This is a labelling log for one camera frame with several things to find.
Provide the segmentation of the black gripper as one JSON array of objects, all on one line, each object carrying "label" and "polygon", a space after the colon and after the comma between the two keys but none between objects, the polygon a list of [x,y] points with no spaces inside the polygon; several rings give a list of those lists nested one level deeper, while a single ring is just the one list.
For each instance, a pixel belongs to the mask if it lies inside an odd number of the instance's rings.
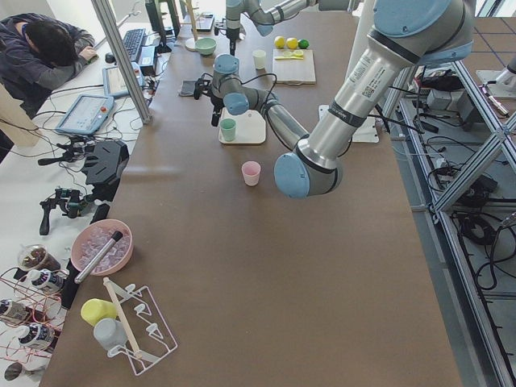
[{"label": "black gripper", "polygon": [[222,113],[224,107],[224,103],[223,99],[221,97],[216,96],[214,91],[212,90],[211,81],[204,78],[198,78],[194,84],[193,95],[195,100],[198,100],[202,95],[210,98],[210,102],[213,105],[211,125],[213,127],[217,127],[220,120],[220,114]]},{"label": "black gripper", "polygon": [[229,19],[220,19],[214,22],[214,33],[224,33],[230,41],[230,54],[235,56],[236,42],[244,39],[244,27],[241,23]]}]

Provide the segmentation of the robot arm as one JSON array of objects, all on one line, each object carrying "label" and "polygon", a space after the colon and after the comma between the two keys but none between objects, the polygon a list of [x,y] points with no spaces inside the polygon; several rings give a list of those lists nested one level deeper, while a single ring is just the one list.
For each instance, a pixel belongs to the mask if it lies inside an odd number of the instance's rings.
[{"label": "robot arm", "polygon": [[229,40],[229,54],[235,56],[237,41],[241,30],[241,15],[246,15],[256,27],[256,30],[266,36],[273,31],[273,26],[295,17],[301,10],[315,6],[315,0],[283,1],[265,10],[258,0],[226,0],[225,28]]},{"label": "robot arm", "polygon": [[268,120],[289,149],[274,166],[276,186],[284,195],[327,194],[343,177],[339,156],[403,69],[469,55],[474,11],[472,2],[461,0],[374,2],[367,47],[313,131],[307,131],[273,92],[244,86],[232,52],[216,57],[212,78],[200,77],[193,95],[210,97],[213,126],[218,126],[222,110],[232,115],[255,110]]}]

